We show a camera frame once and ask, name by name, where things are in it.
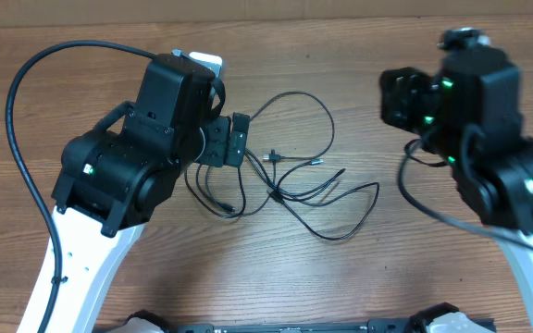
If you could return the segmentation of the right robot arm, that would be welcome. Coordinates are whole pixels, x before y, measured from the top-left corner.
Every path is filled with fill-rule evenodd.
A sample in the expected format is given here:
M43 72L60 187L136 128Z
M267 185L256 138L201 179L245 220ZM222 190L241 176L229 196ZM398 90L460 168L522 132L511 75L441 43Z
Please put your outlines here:
M533 138L522 134L520 72L500 49L477 44L447 52L434 75L415 68L379 77L381 118L419 137L417 147L451 168L481 226L467 225L405 199L448 225L497 241L533 328Z

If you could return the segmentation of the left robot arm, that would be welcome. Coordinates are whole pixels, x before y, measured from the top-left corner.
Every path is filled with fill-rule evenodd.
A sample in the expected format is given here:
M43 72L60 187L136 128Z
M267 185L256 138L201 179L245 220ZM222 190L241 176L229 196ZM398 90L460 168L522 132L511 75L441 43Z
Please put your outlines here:
M219 56L174 51L148 65L125 102L61 156L50 241L22 332L90 332L112 280L155 208L191 164L239 167L250 119L222 115Z

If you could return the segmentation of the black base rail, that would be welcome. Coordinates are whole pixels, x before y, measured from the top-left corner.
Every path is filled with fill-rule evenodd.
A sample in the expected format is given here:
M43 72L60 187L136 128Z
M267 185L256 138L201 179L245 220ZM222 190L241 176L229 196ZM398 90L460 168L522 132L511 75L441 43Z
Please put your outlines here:
M216 326L212 324L171 325L164 318L141 310L118 327L98 327L97 332L158 333L403 333L403 332L488 332L497 331L492 318L470 319L450 303L440 303L406 318L370 318L357 323L275 324Z

